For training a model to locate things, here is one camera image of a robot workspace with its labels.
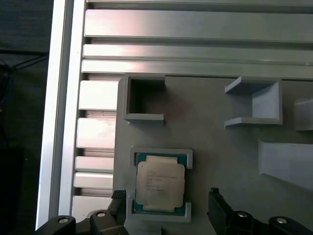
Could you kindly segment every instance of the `black cable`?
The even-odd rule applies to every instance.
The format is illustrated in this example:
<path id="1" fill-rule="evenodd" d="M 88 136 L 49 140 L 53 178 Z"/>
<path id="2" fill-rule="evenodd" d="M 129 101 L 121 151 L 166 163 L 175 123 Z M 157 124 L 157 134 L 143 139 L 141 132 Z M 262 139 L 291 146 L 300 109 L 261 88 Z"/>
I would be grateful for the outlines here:
<path id="1" fill-rule="evenodd" d="M 46 58 L 44 58 L 44 59 L 41 59 L 41 60 L 39 60 L 39 61 L 36 61 L 36 62 L 34 62 L 34 63 L 32 63 L 32 64 L 26 65 L 26 66 L 24 66 L 24 67 L 15 69 L 14 71 L 19 71 L 19 70 L 25 69 L 25 68 L 27 68 L 27 67 L 29 67 L 29 66 L 32 66 L 32 65 L 35 65 L 35 64 L 37 64 L 37 63 L 39 63 L 39 62 L 44 61 L 44 60 L 46 60 L 47 58 L 48 58 L 48 57 L 46 57 Z"/>
<path id="2" fill-rule="evenodd" d="M 10 55 L 48 55 L 49 52 L 0 49 L 0 54 L 10 54 Z"/>
<path id="3" fill-rule="evenodd" d="M 5 84 L 4 84 L 3 89 L 0 90 L 0 102 L 2 102 L 3 96 L 5 94 L 5 91 L 7 90 L 7 86 L 10 82 L 10 79 L 11 79 L 10 76 L 7 76 L 7 77 L 3 76 L 2 77 L 2 81 L 4 81 Z"/>
<path id="4" fill-rule="evenodd" d="M 5 132 L 4 128 L 1 125 L 0 125 L 0 133 L 3 136 L 3 139 L 5 141 L 6 148 L 9 148 L 10 147 L 9 138 L 6 135 L 6 132 Z"/>
<path id="5" fill-rule="evenodd" d="M 2 60 L 1 58 L 0 58 L 0 60 L 2 61 L 2 63 L 4 63 L 5 66 L 8 66 L 7 63 L 4 62 L 4 60 Z"/>
<path id="6" fill-rule="evenodd" d="M 38 59 L 40 59 L 40 58 L 42 58 L 42 57 L 46 57 L 46 56 L 47 56 L 47 55 L 40 55 L 40 56 L 38 56 L 38 57 L 36 57 L 36 58 L 30 59 L 30 60 L 26 60 L 26 61 L 24 61 L 24 62 L 21 62 L 21 63 L 18 63 L 18 64 L 16 64 L 16 65 L 14 65 L 13 68 L 17 68 L 17 66 L 20 66 L 20 65 L 29 63 L 29 62 L 34 61 L 34 60 L 38 60 Z"/>
<path id="7" fill-rule="evenodd" d="M 0 92 L 2 91 L 2 85 L 3 85 L 3 81 L 4 81 L 4 79 L 3 79 L 3 77 L 4 77 L 4 71 L 1 71 L 1 69 L 2 69 L 2 66 L 0 65 L 0 77 L 1 77 L 1 82 L 0 82 Z"/>

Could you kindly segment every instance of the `cpu processor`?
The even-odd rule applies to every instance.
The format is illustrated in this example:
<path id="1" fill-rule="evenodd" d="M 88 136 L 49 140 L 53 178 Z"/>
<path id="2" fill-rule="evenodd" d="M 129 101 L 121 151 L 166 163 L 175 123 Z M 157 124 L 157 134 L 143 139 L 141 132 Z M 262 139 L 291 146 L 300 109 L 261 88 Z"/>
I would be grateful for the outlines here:
<path id="1" fill-rule="evenodd" d="M 185 177 L 187 169 L 192 169 L 192 150 L 133 148 L 133 151 L 131 162 L 136 166 L 136 180 L 131 215 L 145 215 L 146 220 L 170 221 L 165 219 L 169 217 L 188 222 L 191 203 L 185 198 Z"/>

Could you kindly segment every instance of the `gray 3d-printed tray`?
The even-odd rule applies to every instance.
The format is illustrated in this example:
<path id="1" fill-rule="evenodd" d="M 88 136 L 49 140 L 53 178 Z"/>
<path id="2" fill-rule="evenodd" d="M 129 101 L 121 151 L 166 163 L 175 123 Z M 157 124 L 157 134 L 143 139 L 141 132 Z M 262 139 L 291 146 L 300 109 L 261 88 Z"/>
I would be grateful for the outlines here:
<path id="1" fill-rule="evenodd" d="M 129 231 L 170 234 L 215 234 L 208 218 L 208 192 L 220 193 L 235 210 L 267 222 L 287 216 L 313 229 L 313 192 L 260 175 L 258 141 L 312 144 L 310 132 L 294 130 L 294 103 L 312 97 L 313 83 L 282 81 L 283 125 L 224 128 L 224 121 L 251 116 L 251 99 L 228 95 L 225 86 L 235 79 L 166 77 L 165 91 L 145 100 L 150 114 L 164 114 L 164 126 L 129 123 L 123 119 L 124 80 L 118 87 L 113 189 L 133 190 L 135 172 L 129 169 L 132 146 L 193 150 L 193 169 L 185 177 L 192 203 L 190 223 L 127 220 Z"/>

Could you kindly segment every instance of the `gray plastic block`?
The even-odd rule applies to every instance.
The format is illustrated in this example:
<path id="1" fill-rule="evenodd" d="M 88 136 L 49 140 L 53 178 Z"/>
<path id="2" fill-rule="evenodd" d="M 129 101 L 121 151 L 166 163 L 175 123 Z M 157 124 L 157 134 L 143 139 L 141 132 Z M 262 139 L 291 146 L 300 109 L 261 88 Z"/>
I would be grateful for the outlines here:
<path id="1" fill-rule="evenodd" d="M 137 153 L 149 154 L 183 154 L 187 156 L 187 169 L 192 169 L 193 165 L 193 151 L 191 149 L 166 149 L 166 148 L 146 148 L 146 147 L 132 147 L 130 149 L 129 168 L 133 175 L 136 175 L 136 155 Z M 133 177 L 133 182 L 129 184 L 127 189 L 127 204 L 126 204 L 126 218 L 152 221 L 168 221 L 168 222 L 183 222 L 189 223 L 191 221 L 191 202 L 185 202 L 185 215 L 163 215 L 163 214 L 142 214 L 134 212 L 136 182 Z"/>
<path id="2" fill-rule="evenodd" d="M 259 141 L 259 173 L 313 190 L 313 144 Z"/>
<path id="3" fill-rule="evenodd" d="M 243 95 L 248 99 L 250 117 L 237 117 L 224 126 L 259 126 L 283 124 L 281 80 L 239 77 L 225 87 L 226 94 Z"/>
<path id="4" fill-rule="evenodd" d="M 249 211 L 260 221 L 267 221 L 274 214 L 297 216 L 299 223 L 313 230 L 313 192 L 259 175 L 258 159 L 259 140 L 313 143 L 313 135 L 294 131 L 293 123 L 294 99 L 312 98 L 313 82 L 282 81 L 284 110 L 290 115 L 284 116 L 282 126 L 253 132 L 245 128 L 224 130 L 225 120 L 250 116 L 245 109 L 249 100 L 244 95 L 225 94 L 224 88 L 230 83 L 228 78 L 166 76 L 165 97 L 149 103 L 149 109 L 164 112 L 164 127 L 138 127 L 125 121 L 122 115 L 124 83 L 119 83 L 113 190 L 134 191 L 136 166 L 130 166 L 132 146 L 192 149 L 194 155 L 193 169 L 187 170 L 185 176 L 185 195 L 192 203 L 190 223 L 127 219 L 128 231 L 152 227 L 157 231 L 162 227 L 166 234 L 204 234 L 201 231 L 216 234 L 206 215 L 207 193 L 212 187 L 220 188 L 234 209 Z"/>
<path id="5" fill-rule="evenodd" d="M 297 131 L 313 130 L 313 98 L 295 102 L 294 128 Z"/>
<path id="6" fill-rule="evenodd" d="M 164 114 L 150 114 L 146 102 L 165 92 L 165 76 L 149 74 L 126 74 L 120 82 L 125 83 L 123 119 L 131 123 L 164 124 Z"/>

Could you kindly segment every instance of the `aluminum frame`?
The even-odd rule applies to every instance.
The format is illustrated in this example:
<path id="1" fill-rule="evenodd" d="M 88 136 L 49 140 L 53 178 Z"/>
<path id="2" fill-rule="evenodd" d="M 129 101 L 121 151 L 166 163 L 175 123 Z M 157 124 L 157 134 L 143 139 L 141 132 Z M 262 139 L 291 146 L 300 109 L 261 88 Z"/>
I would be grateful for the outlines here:
<path id="1" fill-rule="evenodd" d="M 313 51 L 268 48 L 86 44 L 84 58 L 94 60 L 203 61 L 236 64 L 313 65 Z"/>
<path id="2" fill-rule="evenodd" d="M 177 43 L 303 44 L 313 42 L 312 21 L 309 14 L 89 9 L 85 36 Z"/>
<path id="3" fill-rule="evenodd" d="M 59 198 L 59 214 L 72 213 L 72 194 L 74 179 L 74 158 L 76 154 L 76 127 L 78 118 L 78 94 L 81 74 L 82 50 L 84 44 L 84 22 L 87 3 L 74 0 L 72 40 L 70 45 L 64 142 Z"/>
<path id="4" fill-rule="evenodd" d="M 87 0 L 93 7 L 310 14 L 310 0 Z"/>
<path id="5" fill-rule="evenodd" d="M 85 73 L 162 73 L 166 75 L 225 76 L 237 78 L 278 77 L 283 79 L 312 79 L 313 67 L 291 65 L 262 65 L 209 63 L 194 61 L 144 60 L 83 60 Z"/>
<path id="6" fill-rule="evenodd" d="M 112 190 L 113 174 L 95 172 L 76 172 L 74 187 L 88 189 Z"/>
<path id="7" fill-rule="evenodd" d="M 114 158 L 77 156 L 76 171 L 113 173 Z"/>
<path id="8" fill-rule="evenodd" d="M 58 215 L 72 14 L 72 0 L 54 1 L 35 229 Z"/>
<path id="9" fill-rule="evenodd" d="M 115 117 L 79 118 L 77 121 L 77 148 L 114 149 Z"/>

